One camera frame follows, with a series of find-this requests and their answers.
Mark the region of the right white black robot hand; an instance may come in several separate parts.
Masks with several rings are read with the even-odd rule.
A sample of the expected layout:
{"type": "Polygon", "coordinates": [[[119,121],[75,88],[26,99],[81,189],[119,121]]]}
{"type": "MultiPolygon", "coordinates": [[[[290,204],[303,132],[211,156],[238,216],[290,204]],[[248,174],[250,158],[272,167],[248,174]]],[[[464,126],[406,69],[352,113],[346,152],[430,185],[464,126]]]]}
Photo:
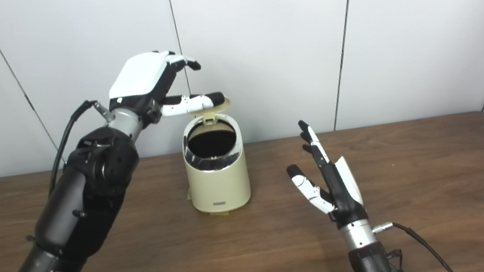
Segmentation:
{"type": "Polygon", "coordinates": [[[303,120],[298,121],[298,126],[305,142],[302,149],[312,156],[328,189],[321,189],[311,182],[297,165],[286,168],[292,183],[311,205],[330,216],[339,228],[367,220],[367,209],[346,160],[340,156],[337,161],[332,161],[313,128],[303,120]]]}

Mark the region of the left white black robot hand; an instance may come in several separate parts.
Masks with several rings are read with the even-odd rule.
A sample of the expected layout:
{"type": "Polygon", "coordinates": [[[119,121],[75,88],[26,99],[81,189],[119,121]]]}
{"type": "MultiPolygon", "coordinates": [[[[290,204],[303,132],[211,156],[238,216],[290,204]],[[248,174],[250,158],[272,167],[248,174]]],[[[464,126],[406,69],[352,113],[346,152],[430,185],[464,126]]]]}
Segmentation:
{"type": "Polygon", "coordinates": [[[222,105],[222,92],[169,96],[177,73],[185,67],[194,71],[201,64],[173,51],[147,52],[127,60],[109,91],[109,111],[125,110],[143,128],[162,117],[195,113],[222,105]]]}

